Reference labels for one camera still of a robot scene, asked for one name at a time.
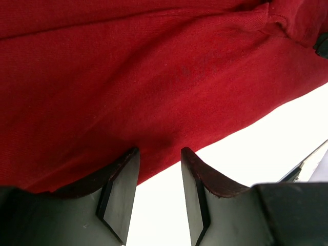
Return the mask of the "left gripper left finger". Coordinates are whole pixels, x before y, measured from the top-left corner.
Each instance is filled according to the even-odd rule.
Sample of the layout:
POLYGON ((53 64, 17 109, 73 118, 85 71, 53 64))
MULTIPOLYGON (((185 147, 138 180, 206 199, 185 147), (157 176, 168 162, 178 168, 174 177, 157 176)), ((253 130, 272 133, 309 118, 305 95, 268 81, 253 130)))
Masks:
POLYGON ((95 215, 126 243, 139 176, 140 151, 131 148, 117 160, 51 193, 56 198, 82 198, 100 190, 95 215))

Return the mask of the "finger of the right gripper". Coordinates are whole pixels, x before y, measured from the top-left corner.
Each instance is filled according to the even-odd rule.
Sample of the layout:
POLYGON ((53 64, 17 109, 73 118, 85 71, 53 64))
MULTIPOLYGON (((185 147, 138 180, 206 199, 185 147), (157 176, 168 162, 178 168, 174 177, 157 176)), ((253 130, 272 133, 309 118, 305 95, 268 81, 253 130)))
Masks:
POLYGON ((320 34, 313 46, 315 54, 328 59, 328 33, 324 32, 320 34))

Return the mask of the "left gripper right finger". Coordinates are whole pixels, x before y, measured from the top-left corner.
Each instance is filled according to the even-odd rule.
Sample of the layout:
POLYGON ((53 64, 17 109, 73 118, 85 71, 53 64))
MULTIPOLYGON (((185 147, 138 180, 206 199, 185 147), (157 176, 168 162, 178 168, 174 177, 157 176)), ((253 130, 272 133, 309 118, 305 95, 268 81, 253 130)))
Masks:
POLYGON ((252 191, 185 147, 181 171, 192 245, 252 245, 252 191))

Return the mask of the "red t shirt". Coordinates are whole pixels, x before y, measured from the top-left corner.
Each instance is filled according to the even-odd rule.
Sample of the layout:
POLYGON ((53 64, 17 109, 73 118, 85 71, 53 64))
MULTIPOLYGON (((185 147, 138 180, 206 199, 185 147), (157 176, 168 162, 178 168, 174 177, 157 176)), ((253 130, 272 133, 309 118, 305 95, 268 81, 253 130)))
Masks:
POLYGON ((139 182, 327 82, 327 1, 1 1, 1 185, 139 182))

